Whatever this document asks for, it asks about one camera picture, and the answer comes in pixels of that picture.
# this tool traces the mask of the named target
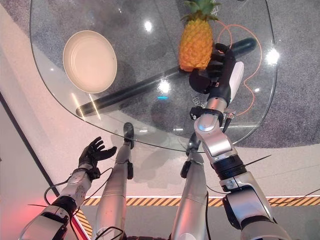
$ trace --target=glass tabletop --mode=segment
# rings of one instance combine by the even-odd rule
[[[265,0],[220,0],[211,22],[214,41],[226,45],[251,39],[256,47],[236,56],[244,76],[228,110],[236,117],[226,131],[235,143],[262,123],[277,78],[277,52]],[[194,132],[192,107],[204,107],[208,95],[194,91],[189,74],[179,70],[178,51],[189,13],[181,0],[32,0],[30,39],[44,84],[69,112],[122,136],[131,122],[138,142],[185,151]],[[117,74],[104,92],[76,88],[63,66],[63,51],[75,33],[92,30],[111,43]]]

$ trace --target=white floor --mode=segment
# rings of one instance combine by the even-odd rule
[[[110,147],[120,146],[122,139],[73,116],[53,98],[37,71],[30,39],[2,6],[0,16],[0,91],[52,181],[64,181],[78,166],[79,155],[93,138],[102,136]],[[237,150],[245,163],[272,154],[248,167],[267,196],[304,195],[319,188],[319,144]],[[185,181],[180,177],[180,170],[186,160],[182,152],[137,143],[132,160],[135,175],[128,181],[128,196],[178,196],[182,193]],[[110,159],[99,163],[100,170],[111,167],[113,162]],[[221,191],[209,161],[205,161],[205,172],[207,184]],[[95,180],[88,194],[103,182],[104,177]]]

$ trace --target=yellow and black hazard stripe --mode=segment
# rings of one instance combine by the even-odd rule
[[[84,228],[84,230],[88,234],[88,236],[91,238],[92,237],[92,227],[91,227],[90,223],[88,222],[86,216],[84,215],[84,212],[79,210],[77,212],[76,216],[77,216],[79,222],[81,223],[82,227]]]
[[[272,207],[285,206],[315,206],[320,205],[320,196],[307,197],[268,197]],[[127,206],[170,206],[176,207],[180,204],[180,197],[127,197]],[[100,202],[100,197],[90,198],[84,206],[96,206]],[[223,205],[221,197],[209,197],[209,207],[221,207]]]

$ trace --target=beige bowl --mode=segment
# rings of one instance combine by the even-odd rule
[[[97,94],[108,89],[117,74],[117,57],[101,34],[84,30],[72,35],[63,50],[63,66],[69,80],[80,90]]]

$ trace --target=black joint ring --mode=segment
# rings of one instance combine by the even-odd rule
[[[202,109],[202,114],[211,114],[211,115],[217,115],[218,119],[219,119],[219,127],[222,126],[222,122],[224,120],[224,115],[222,112],[220,112],[219,110],[215,110],[215,109],[210,109],[210,108],[203,108]]]

